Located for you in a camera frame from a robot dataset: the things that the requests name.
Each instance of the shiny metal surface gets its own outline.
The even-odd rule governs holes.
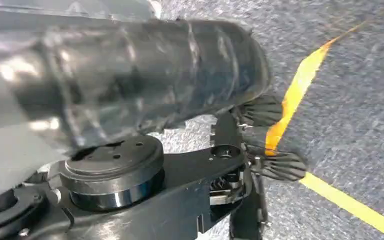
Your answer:
[[[85,195],[71,192],[71,200],[79,208],[86,210],[102,211],[129,206],[151,194],[151,184],[154,178],[133,186],[124,191],[105,195]]]

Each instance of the yellow line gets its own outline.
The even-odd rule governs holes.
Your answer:
[[[308,87],[316,76],[317,70],[325,59],[330,46],[332,45],[332,43],[334,43],[339,38],[342,38],[343,36],[344,35],[341,35],[327,42],[325,45],[320,47],[318,50],[314,51],[300,63],[296,74],[292,80],[292,83],[286,91],[286,94],[282,101],[282,119],[277,124],[272,126],[267,132],[265,139],[265,148],[267,149],[267,155],[273,154],[273,152],[270,150],[276,150],[276,147],[278,146],[279,141],[285,133],[285,130],[288,127],[292,116],[294,115]],[[300,182],[307,188],[313,190],[322,197],[338,205],[340,208],[345,209],[349,213],[353,214],[362,221],[370,224],[380,232],[384,233],[384,216],[377,213],[373,209],[358,202],[357,200],[353,199],[342,191],[330,186],[329,184],[315,177],[311,173],[307,173],[305,178],[303,178]]]
[[[313,78],[316,76],[316,72],[325,59],[326,54],[333,42],[337,38],[334,38],[321,46],[318,50],[314,51],[308,57],[306,57],[300,64],[293,77],[286,94],[283,98],[283,117],[282,119],[272,126],[265,137],[265,148],[268,149],[265,154],[273,154],[270,150],[275,150],[279,141],[281,140],[289,122],[292,119],[295,111],[298,108],[301,100],[303,99],[307,88],[310,86]]]
[[[338,205],[338,207],[345,209],[350,214],[384,233],[384,216],[377,213],[370,207],[355,200],[346,193],[330,186],[309,172],[307,172],[305,178],[303,178],[300,182],[307,188]]]

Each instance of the screw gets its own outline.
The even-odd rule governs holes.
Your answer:
[[[27,237],[27,236],[29,235],[29,231],[30,231],[30,229],[28,229],[28,228],[23,228],[23,229],[18,233],[18,235],[19,235],[20,237]]]

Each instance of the black rotating disc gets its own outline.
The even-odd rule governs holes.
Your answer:
[[[158,139],[136,136],[62,162],[59,172],[78,207],[111,210],[148,197],[163,160],[163,146]]]

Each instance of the gray carpet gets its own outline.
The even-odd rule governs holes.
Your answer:
[[[365,19],[335,43],[279,148],[308,158],[311,171],[384,215],[384,0],[163,0],[162,18],[228,19],[253,28],[283,96],[300,61]],[[256,138],[264,142],[264,130]],[[208,145],[208,120],[161,136],[167,152]],[[273,226],[266,240],[383,240],[380,233],[299,183],[268,181]],[[227,223],[209,239],[227,239]]]

